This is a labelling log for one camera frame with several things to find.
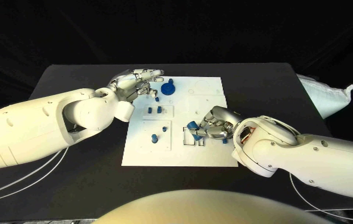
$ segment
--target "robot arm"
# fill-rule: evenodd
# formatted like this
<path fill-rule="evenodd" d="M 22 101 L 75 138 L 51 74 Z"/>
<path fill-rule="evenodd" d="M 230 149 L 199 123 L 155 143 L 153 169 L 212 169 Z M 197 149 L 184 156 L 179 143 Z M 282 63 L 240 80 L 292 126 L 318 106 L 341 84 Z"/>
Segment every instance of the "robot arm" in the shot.
<path fill-rule="evenodd" d="M 129 122 L 139 95 L 158 96 L 149 82 L 163 82 L 159 75 L 162 70 L 127 70 L 99 90 L 80 89 L 0 109 L 0 168 L 38 160 L 94 136 L 114 117 Z"/>
<path fill-rule="evenodd" d="M 197 140 L 234 138 L 233 157 L 261 176 L 282 168 L 310 186 L 353 197 L 353 142 L 300 134 L 267 116 L 243 120 L 218 106 L 189 131 Z"/>

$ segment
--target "blue object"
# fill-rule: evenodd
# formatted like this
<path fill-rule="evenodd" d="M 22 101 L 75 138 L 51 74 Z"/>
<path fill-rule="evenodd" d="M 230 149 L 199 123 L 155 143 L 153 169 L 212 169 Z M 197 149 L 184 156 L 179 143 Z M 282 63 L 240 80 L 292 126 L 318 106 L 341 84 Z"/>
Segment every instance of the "blue object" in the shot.
<path fill-rule="evenodd" d="M 158 143 L 158 141 L 159 141 L 158 135 L 153 134 L 153 143 Z"/>
<path fill-rule="evenodd" d="M 162 85 L 160 91 L 165 95 L 172 95 L 175 93 L 173 79 L 169 79 L 169 82 Z"/>
<path fill-rule="evenodd" d="M 198 125 L 198 123 L 197 123 L 195 121 L 192 121 L 192 122 L 186 125 L 186 127 L 188 127 L 188 129 L 195 129 L 195 130 L 199 130 L 199 129 L 201 129 L 201 127 L 199 127 L 199 125 Z M 202 139 L 202 136 L 194 135 L 194 139 L 195 139 L 197 141 L 199 141 L 199 140 Z"/>

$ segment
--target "white cloth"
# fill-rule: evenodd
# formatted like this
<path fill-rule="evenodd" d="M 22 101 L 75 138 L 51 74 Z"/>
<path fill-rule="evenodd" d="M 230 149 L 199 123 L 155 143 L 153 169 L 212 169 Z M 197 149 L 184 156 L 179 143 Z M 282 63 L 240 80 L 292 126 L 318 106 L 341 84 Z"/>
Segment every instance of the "white cloth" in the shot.
<path fill-rule="evenodd" d="M 351 103 L 351 91 L 353 90 L 353 84 L 346 89 L 336 89 L 305 75 L 299 74 L 297 76 L 320 115 L 323 118 L 328 118 Z"/>

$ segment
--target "black tabletop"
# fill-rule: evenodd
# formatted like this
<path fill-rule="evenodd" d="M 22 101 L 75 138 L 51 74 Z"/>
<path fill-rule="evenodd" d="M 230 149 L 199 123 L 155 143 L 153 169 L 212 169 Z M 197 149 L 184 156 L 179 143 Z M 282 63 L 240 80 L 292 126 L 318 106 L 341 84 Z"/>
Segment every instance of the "black tabletop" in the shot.
<path fill-rule="evenodd" d="M 300 80 L 286 63 L 54 65 L 44 73 L 31 99 L 81 88 L 99 89 L 129 68 L 163 69 L 168 76 L 221 77 L 228 107 L 243 116 L 269 115 L 302 133 L 331 136 Z M 181 189 L 250 193 L 312 209 L 293 189 L 289 172 L 282 169 L 271 178 L 266 178 L 243 165 L 237 168 L 122 166 L 127 127 L 129 124 L 116 119 L 99 135 L 70 147 L 48 177 L 21 193 L 0 199 L 0 221 L 99 218 L 127 202 Z M 2 168 L 0 186 L 32 172 L 48 159 Z M 0 191 L 0 196 L 35 182 L 58 160 L 22 183 Z M 353 208 L 353 198 L 313 188 L 297 179 L 294 182 L 318 207 Z"/>

